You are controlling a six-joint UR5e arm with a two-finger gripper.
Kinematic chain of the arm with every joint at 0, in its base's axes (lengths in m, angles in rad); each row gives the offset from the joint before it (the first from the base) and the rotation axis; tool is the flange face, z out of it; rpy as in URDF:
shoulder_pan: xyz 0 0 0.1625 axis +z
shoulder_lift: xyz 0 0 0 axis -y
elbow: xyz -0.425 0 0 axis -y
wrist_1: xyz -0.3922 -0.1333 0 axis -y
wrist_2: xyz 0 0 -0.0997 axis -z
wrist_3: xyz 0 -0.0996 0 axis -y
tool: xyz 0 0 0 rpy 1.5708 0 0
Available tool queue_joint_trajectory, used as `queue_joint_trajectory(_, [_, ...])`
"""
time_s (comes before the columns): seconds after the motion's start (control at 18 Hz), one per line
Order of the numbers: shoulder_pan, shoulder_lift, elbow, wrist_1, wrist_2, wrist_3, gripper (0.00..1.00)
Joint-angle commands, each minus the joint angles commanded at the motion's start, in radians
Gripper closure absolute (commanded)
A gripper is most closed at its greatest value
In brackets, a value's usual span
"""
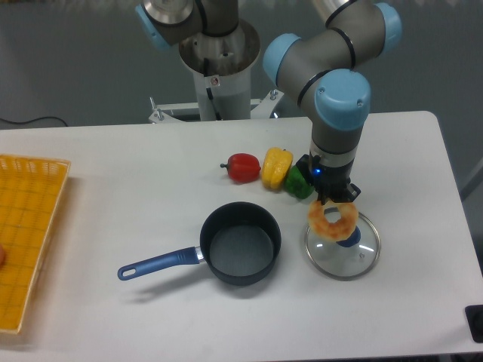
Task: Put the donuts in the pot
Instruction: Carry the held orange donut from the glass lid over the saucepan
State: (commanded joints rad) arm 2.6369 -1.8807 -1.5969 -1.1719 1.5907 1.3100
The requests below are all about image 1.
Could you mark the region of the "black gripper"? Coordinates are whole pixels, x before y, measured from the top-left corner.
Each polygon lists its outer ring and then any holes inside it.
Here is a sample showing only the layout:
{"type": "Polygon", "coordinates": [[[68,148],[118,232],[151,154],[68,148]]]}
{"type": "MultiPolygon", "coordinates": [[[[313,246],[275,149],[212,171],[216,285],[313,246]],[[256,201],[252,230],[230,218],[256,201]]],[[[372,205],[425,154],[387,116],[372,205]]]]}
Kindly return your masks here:
{"type": "Polygon", "coordinates": [[[350,173],[354,161],[341,167],[323,165],[320,157],[303,155],[296,163],[304,179],[314,187],[321,205],[329,201],[354,201],[361,189],[353,184],[350,173]]]}

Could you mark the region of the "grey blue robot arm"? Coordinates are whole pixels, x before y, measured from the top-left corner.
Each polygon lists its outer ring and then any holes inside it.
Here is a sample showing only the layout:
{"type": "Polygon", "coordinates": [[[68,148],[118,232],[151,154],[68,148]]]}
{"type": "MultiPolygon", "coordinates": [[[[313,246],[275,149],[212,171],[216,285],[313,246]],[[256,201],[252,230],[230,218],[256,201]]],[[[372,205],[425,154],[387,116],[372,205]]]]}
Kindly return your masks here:
{"type": "Polygon", "coordinates": [[[262,50],[236,1],[142,1],[135,9],[158,49],[177,46],[195,80],[202,120],[250,115],[249,75],[260,61],[312,123],[304,178],[320,202],[345,203],[360,192],[350,172],[371,102],[371,87],[355,68],[393,49],[402,26],[386,3],[322,1],[320,10],[321,34],[283,34],[262,50]]]}

